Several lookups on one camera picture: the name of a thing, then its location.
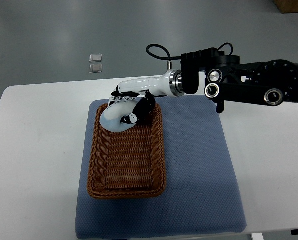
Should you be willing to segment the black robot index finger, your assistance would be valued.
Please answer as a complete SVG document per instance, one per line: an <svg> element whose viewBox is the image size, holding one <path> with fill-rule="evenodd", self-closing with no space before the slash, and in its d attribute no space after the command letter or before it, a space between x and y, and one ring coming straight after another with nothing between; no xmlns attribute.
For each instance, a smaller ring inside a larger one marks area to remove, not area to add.
<svg viewBox="0 0 298 240"><path fill-rule="evenodd" d="M123 100L124 101L134 101L134 100L136 100L136 98L135 97L131 97L131 96L125 96L124 98L123 98Z"/></svg>

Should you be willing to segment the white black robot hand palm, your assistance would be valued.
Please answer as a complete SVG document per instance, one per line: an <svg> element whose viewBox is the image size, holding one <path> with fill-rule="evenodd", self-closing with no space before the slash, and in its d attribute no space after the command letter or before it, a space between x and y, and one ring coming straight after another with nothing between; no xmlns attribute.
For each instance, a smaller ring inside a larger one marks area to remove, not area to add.
<svg viewBox="0 0 298 240"><path fill-rule="evenodd" d="M180 70L169 70L159 77L136 78L118 84L113 97L138 97L149 91L153 97L181 97L184 95Z"/></svg>

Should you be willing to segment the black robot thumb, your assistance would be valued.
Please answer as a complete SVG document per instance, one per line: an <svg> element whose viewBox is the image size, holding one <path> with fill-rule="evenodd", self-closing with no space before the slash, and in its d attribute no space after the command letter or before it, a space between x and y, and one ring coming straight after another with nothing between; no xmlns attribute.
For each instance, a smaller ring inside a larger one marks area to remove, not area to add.
<svg viewBox="0 0 298 240"><path fill-rule="evenodd" d="M154 109L156 104L155 98L149 93L145 92L144 97L136 104L133 111L120 119L123 124L136 124L144 120L149 113Z"/></svg>

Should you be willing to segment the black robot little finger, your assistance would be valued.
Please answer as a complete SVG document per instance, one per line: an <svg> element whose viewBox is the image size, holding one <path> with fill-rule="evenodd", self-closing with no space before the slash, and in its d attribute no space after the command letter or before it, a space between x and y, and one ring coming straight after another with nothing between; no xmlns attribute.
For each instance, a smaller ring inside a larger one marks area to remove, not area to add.
<svg viewBox="0 0 298 240"><path fill-rule="evenodd" d="M109 101L108 101L108 105L107 105L107 106L109 107L109 106L111 106L112 104L113 104L113 99L110 98Z"/></svg>

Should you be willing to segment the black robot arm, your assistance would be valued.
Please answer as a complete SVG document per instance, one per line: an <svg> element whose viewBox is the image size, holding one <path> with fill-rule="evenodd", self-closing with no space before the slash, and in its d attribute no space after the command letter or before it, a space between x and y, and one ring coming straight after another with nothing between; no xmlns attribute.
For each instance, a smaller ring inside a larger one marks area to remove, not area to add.
<svg viewBox="0 0 298 240"><path fill-rule="evenodd" d="M222 113L224 103L238 102L275 107L283 102L298 103L298 64L273 60L241 64L237 55L221 48L208 48L177 57L181 68L169 67L160 77L121 82L111 93L108 106L124 106L140 97L120 122L133 125L149 115L157 97L193 95L199 87L199 73L205 74L204 94Z"/></svg>

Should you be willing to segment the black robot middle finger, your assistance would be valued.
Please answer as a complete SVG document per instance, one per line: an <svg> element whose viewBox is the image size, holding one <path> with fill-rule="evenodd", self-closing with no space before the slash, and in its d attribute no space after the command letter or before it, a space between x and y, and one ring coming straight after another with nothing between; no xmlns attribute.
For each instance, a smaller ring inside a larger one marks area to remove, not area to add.
<svg viewBox="0 0 298 240"><path fill-rule="evenodd" d="M117 98L116 98L116 102L117 102L117 103L119 103L119 102L121 102L121 101L123 101L123 100L124 100L124 97L117 97Z"/></svg>

